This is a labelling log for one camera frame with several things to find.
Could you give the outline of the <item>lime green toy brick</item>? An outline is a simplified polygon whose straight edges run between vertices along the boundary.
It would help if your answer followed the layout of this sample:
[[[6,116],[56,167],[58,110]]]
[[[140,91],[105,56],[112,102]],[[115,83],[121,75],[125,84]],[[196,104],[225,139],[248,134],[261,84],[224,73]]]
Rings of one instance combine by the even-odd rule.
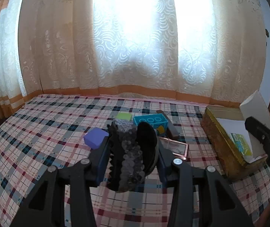
[[[131,121],[132,119],[132,114],[129,112],[119,112],[118,115],[116,116],[116,119],[122,119],[126,121]]]

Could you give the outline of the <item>green tissue packet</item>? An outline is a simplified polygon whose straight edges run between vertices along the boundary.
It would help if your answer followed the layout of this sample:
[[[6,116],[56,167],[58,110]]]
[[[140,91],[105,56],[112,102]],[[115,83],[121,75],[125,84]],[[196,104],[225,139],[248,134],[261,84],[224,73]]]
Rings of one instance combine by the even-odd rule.
[[[230,134],[231,140],[235,144],[235,147],[238,149],[238,151],[242,154],[242,156],[252,156],[252,150],[250,149],[250,146],[248,145],[245,137],[241,134]]]

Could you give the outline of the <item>plaid tablecloth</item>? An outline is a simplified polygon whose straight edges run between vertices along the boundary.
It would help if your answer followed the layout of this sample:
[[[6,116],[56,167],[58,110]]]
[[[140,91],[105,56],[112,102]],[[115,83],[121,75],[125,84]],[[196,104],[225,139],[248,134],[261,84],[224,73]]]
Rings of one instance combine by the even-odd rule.
[[[119,113],[165,112],[188,144],[197,168],[222,166],[201,127],[205,105],[167,100],[40,95],[0,126],[0,226],[9,226],[20,203],[49,166],[64,168],[85,158],[84,135],[105,129]],[[135,190],[118,194],[105,183],[91,189],[98,226],[166,226],[172,201],[157,172]]]

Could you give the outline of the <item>dark brown rectangular bar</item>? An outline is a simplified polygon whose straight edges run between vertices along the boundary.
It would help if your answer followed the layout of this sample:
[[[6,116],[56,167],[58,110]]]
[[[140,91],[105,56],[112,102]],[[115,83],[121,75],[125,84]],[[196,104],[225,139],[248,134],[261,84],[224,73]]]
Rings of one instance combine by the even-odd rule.
[[[179,132],[169,119],[169,117],[162,111],[162,110],[157,110],[158,114],[163,114],[163,116],[167,119],[168,121],[168,127],[166,129],[166,137],[172,140],[178,140],[180,138]]]

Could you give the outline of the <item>white cardboard box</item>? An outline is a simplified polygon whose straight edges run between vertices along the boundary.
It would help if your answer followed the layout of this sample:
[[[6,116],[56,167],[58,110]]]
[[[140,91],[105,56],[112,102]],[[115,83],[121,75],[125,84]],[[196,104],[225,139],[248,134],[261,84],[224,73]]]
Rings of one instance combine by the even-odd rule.
[[[244,119],[252,116],[270,129],[270,112],[258,90],[244,100],[239,108]]]

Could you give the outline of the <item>cream lace curtain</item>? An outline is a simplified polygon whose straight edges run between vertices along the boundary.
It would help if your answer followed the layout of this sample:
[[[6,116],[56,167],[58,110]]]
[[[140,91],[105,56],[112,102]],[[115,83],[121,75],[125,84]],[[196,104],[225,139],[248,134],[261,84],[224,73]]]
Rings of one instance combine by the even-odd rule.
[[[0,0],[0,119],[41,94],[238,107],[265,61],[259,0]]]

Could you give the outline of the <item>pink framed pocket mirror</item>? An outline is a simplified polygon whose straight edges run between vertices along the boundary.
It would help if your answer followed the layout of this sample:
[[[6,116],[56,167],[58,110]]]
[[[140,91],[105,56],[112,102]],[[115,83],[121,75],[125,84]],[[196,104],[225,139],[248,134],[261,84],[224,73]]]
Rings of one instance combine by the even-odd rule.
[[[182,160],[187,160],[189,149],[188,144],[165,137],[160,137],[160,142],[165,149],[171,150],[175,157]]]

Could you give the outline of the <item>blue toy brick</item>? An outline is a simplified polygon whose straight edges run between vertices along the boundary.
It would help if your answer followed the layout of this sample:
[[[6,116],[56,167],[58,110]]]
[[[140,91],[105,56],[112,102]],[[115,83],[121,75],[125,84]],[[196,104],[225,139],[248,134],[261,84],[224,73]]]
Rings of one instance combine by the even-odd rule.
[[[137,126],[141,122],[150,124],[159,136],[164,136],[168,128],[168,119],[162,113],[135,116],[133,122]]]

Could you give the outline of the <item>purple cube block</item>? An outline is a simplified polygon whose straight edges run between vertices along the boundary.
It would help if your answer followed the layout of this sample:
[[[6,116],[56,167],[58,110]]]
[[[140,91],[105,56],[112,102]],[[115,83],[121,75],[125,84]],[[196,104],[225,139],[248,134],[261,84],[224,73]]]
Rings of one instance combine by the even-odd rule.
[[[84,136],[85,144],[93,150],[100,147],[105,137],[108,137],[109,133],[100,128],[93,128]]]

